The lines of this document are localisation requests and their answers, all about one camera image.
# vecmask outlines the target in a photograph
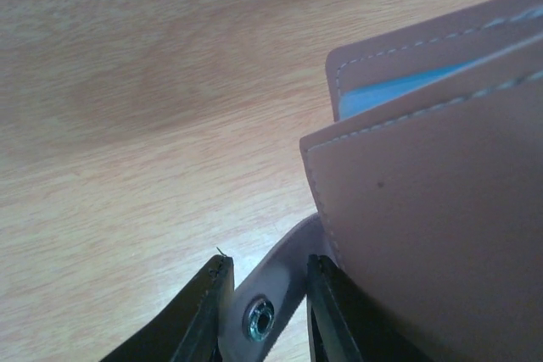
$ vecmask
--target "wood grain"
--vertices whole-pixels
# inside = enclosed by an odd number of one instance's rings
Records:
[[[315,210],[327,52],[482,1],[2,0],[0,359],[100,359],[216,246],[239,283]]]

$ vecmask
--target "white stitching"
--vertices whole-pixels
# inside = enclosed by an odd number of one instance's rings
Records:
[[[324,225],[323,226],[324,226],[325,231],[328,234],[328,239],[330,239],[330,241],[331,241],[331,243],[332,243],[332,245],[333,245],[333,247],[335,249],[334,252],[335,252],[336,260],[338,261],[339,267],[344,270],[343,256],[341,254],[341,251],[339,250],[339,245],[338,245],[338,242],[336,240],[335,234],[333,233],[332,222],[330,221],[330,219],[329,219],[329,217],[327,215],[327,211],[324,209],[324,203],[322,203],[321,193],[319,193],[318,189],[316,188],[316,180],[315,180],[315,176],[313,175],[313,169],[311,168],[310,160],[309,160],[309,152],[311,150],[314,150],[315,148],[319,148],[319,147],[322,147],[322,146],[326,146],[326,145],[331,144],[331,143],[336,143],[336,142],[338,142],[340,140],[348,139],[348,138],[350,138],[352,136],[358,136],[358,135],[360,135],[362,133],[368,133],[370,131],[378,131],[378,130],[384,129],[384,128],[392,126],[392,125],[397,125],[397,124],[399,124],[400,122],[402,122],[404,120],[409,120],[409,119],[412,119],[412,118],[420,117],[420,116],[423,116],[425,114],[429,114],[429,113],[432,113],[432,112],[435,112],[435,111],[438,111],[438,110],[447,109],[450,106],[453,106],[453,105],[458,104],[458,103],[464,103],[464,102],[467,102],[467,101],[469,101],[471,99],[476,99],[476,98],[479,98],[479,97],[487,97],[487,96],[489,96],[490,94],[492,94],[494,92],[503,91],[503,90],[506,90],[506,89],[513,89],[515,86],[518,86],[518,85],[526,83],[526,82],[534,82],[534,81],[539,81],[539,80],[543,80],[543,70],[534,72],[533,74],[530,74],[530,75],[526,75],[526,76],[523,76],[523,77],[519,77],[519,78],[516,78],[516,79],[513,79],[513,80],[503,82],[503,83],[501,83],[501,84],[499,84],[497,86],[492,86],[492,87],[488,87],[488,88],[473,92],[473,93],[471,93],[469,95],[466,95],[466,96],[463,96],[463,97],[454,97],[448,102],[437,103],[437,104],[435,104],[435,105],[433,105],[433,106],[431,106],[429,108],[419,109],[419,110],[417,110],[417,111],[415,111],[415,112],[413,112],[411,114],[405,114],[403,116],[400,116],[399,118],[392,119],[392,120],[387,120],[386,122],[383,122],[382,124],[372,125],[372,126],[369,126],[367,128],[361,129],[359,131],[353,131],[351,133],[346,133],[346,134],[343,134],[341,136],[337,136],[334,139],[328,140],[328,141],[323,142],[321,144],[317,144],[316,146],[312,146],[312,147],[308,148],[307,150],[305,150],[303,152],[303,154],[305,155],[305,162],[307,163],[309,182],[310,182],[310,184],[312,186],[313,192],[315,193],[316,202],[321,208],[322,218],[324,219]]]
[[[450,39],[453,39],[453,38],[458,38],[460,36],[465,36],[466,34],[472,34],[472,33],[478,32],[478,31],[484,31],[484,30],[488,30],[488,29],[491,29],[491,28],[495,28],[495,27],[500,26],[500,25],[511,25],[513,23],[518,23],[519,21],[538,19],[540,17],[543,17],[543,5],[537,6],[536,8],[532,8],[530,10],[522,12],[521,14],[518,14],[516,16],[512,16],[512,17],[508,17],[508,18],[500,17],[500,18],[493,19],[492,21],[490,21],[490,22],[488,22],[485,25],[482,25],[480,27],[472,27],[471,29],[466,29],[464,31],[454,32],[454,33],[451,33],[451,34],[447,34],[446,36],[435,37],[435,38],[432,38],[430,40],[422,40],[422,41],[415,42],[413,44],[406,44],[405,46],[402,46],[402,47],[395,47],[395,48],[391,48],[389,50],[379,51],[377,53],[367,55],[365,57],[362,56],[360,58],[352,59],[351,61],[348,61],[346,63],[341,64],[338,67],[338,69],[336,70],[336,81],[335,82],[336,82],[338,97],[341,97],[341,85],[340,85],[339,77],[341,76],[341,72],[344,70],[344,68],[349,64],[360,63],[360,62],[362,62],[362,61],[364,61],[366,59],[381,57],[383,55],[388,55],[388,54],[399,52],[399,51],[405,51],[405,50],[408,50],[408,49],[411,49],[411,48],[414,48],[414,47],[421,47],[421,46],[426,46],[428,44],[435,44],[437,42],[442,42],[444,40],[450,40]]]
[[[378,131],[378,130],[381,130],[381,129],[385,128],[385,127],[396,125],[396,124],[398,124],[399,122],[401,122],[403,120],[408,120],[408,119],[424,116],[425,114],[429,114],[431,112],[435,112],[435,111],[438,111],[438,110],[447,109],[452,105],[456,105],[456,104],[459,104],[459,103],[465,103],[465,102],[467,102],[467,101],[469,101],[471,99],[476,99],[478,97],[487,97],[487,96],[489,96],[490,94],[492,94],[494,92],[504,91],[504,90],[507,90],[507,89],[512,89],[517,85],[523,84],[524,82],[534,82],[534,81],[538,81],[538,80],[541,80],[541,79],[543,79],[543,70],[534,72],[533,74],[530,74],[530,75],[526,75],[526,76],[522,76],[522,77],[515,78],[515,79],[512,79],[512,80],[508,80],[508,81],[505,81],[505,82],[503,82],[503,83],[501,83],[499,85],[491,86],[491,87],[488,87],[488,88],[485,88],[485,89],[481,89],[481,90],[478,90],[476,92],[470,93],[468,95],[464,95],[464,96],[461,96],[461,97],[454,97],[454,98],[450,99],[449,101],[446,101],[446,102],[443,102],[443,103],[437,103],[437,104],[435,104],[433,106],[430,106],[429,108],[419,109],[419,110],[417,110],[415,112],[411,112],[410,114],[404,114],[403,116],[400,116],[399,118],[392,119],[392,120],[387,120],[386,122],[379,123],[379,124],[376,124],[376,125],[371,125],[371,126],[365,128],[365,129],[360,129],[359,131],[352,131],[351,133],[346,133],[344,135],[337,136],[334,139],[330,139],[330,140],[328,140],[326,142],[322,142],[322,143],[317,144],[315,146],[311,146],[310,148],[307,149],[307,152],[310,152],[311,150],[314,150],[315,148],[319,148],[321,146],[325,146],[325,145],[330,144],[330,143],[335,143],[335,142],[337,142],[339,140],[347,139],[347,138],[352,137],[352,136],[357,136],[357,135],[359,135],[361,133],[367,133],[369,131]]]

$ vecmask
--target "leather wallet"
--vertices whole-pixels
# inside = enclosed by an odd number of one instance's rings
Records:
[[[300,141],[318,214],[236,290],[211,259],[104,360],[260,362],[305,295],[313,362],[543,360],[543,0],[340,47],[326,71],[334,121]]]
[[[543,0],[333,50],[302,138],[341,269],[435,360],[543,360]]]

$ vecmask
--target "leather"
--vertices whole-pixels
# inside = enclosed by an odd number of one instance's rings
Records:
[[[156,317],[102,362],[222,362],[217,320],[233,291],[233,260],[217,254]]]
[[[307,269],[311,362],[431,362],[328,256],[311,255]]]
[[[265,359],[306,295],[307,259],[312,254],[333,258],[316,214],[302,220],[273,246],[220,313],[218,343],[224,362]],[[273,304],[275,318],[267,337],[255,342],[248,339],[241,322],[246,318],[248,305],[262,295]]]
[[[543,27],[543,0],[493,0],[333,50],[326,72],[334,120],[345,93],[483,58]]]
[[[433,359],[543,360],[542,5],[332,51],[336,120],[346,92],[477,62],[300,141],[340,268]]]

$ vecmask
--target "wallet flap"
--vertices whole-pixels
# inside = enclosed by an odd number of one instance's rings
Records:
[[[339,266],[414,343],[543,360],[543,32],[300,147]]]
[[[326,72],[334,120],[342,96],[364,86],[473,62],[535,35],[543,0],[492,0],[333,50]]]

